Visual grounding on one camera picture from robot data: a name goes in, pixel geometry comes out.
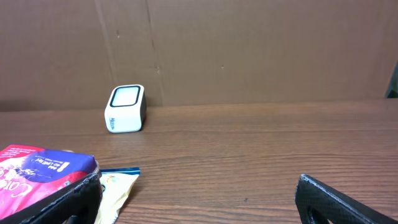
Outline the yellow snack chip bag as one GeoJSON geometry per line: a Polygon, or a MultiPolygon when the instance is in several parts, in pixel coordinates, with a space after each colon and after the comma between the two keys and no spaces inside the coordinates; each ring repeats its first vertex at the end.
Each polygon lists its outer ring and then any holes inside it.
{"type": "Polygon", "coordinates": [[[115,224],[140,174],[138,167],[101,169],[102,199],[95,224],[115,224]]]}

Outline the pink purple pad pack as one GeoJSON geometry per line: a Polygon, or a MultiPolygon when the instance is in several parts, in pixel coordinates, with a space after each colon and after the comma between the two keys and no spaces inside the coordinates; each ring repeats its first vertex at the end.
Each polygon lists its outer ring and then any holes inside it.
{"type": "Polygon", "coordinates": [[[98,170],[88,154],[12,144],[1,151],[1,218],[98,170]]]}

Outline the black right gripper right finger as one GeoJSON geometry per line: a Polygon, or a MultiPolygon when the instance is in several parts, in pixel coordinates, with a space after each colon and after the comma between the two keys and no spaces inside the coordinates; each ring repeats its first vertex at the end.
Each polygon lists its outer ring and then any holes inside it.
{"type": "Polygon", "coordinates": [[[298,179],[295,204],[301,222],[306,224],[397,224],[397,220],[307,174],[298,179]]]}

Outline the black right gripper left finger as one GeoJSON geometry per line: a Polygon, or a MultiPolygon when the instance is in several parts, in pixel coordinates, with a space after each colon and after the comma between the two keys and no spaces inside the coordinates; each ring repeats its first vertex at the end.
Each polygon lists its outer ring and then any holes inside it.
{"type": "Polygon", "coordinates": [[[92,173],[1,220],[1,224],[94,223],[102,199],[100,176],[92,173]]]}

